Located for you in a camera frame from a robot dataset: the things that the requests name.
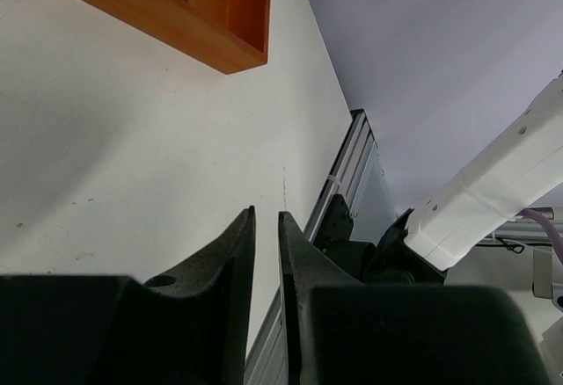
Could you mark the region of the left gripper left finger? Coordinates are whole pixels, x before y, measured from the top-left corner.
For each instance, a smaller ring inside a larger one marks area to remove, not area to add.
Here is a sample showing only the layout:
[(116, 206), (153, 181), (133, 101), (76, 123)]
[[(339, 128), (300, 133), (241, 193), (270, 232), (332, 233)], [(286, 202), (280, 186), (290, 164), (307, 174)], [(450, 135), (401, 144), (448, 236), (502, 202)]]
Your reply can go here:
[(256, 247), (248, 207), (169, 270), (124, 282), (100, 357), (103, 384), (240, 384)]

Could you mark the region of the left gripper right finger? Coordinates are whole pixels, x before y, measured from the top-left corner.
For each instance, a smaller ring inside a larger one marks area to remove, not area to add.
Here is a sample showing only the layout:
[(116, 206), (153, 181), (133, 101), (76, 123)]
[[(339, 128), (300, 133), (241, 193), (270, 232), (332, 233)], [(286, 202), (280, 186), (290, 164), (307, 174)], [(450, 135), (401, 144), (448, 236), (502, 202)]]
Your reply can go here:
[(361, 284), (307, 240), (291, 213), (278, 214), (282, 321), (290, 384), (303, 384), (303, 373), (314, 360), (309, 303), (317, 287)]

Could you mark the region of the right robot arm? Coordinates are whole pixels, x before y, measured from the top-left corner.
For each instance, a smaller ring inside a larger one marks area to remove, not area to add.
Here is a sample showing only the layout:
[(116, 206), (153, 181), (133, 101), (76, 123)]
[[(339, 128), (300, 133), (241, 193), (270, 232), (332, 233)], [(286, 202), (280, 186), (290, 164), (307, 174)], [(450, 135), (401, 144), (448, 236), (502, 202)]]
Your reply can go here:
[(561, 183), (562, 79), (556, 77), (425, 205), (387, 229), (361, 280), (441, 284), (477, 243), (518, 216), (539, 223), (560, 257), (560, 233), (530, 205)]

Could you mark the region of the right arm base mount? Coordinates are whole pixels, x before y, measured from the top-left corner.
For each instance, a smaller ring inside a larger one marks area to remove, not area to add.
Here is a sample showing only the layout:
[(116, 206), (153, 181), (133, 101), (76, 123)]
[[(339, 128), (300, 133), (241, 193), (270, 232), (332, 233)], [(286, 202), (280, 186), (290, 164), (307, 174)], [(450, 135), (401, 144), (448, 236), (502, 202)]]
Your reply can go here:
[(352, 238), (355, 221), (343, 196), (333, 195), (312, 246), (312, 270), (322, 281), (365, 285), (365, 275), (376, 246)]

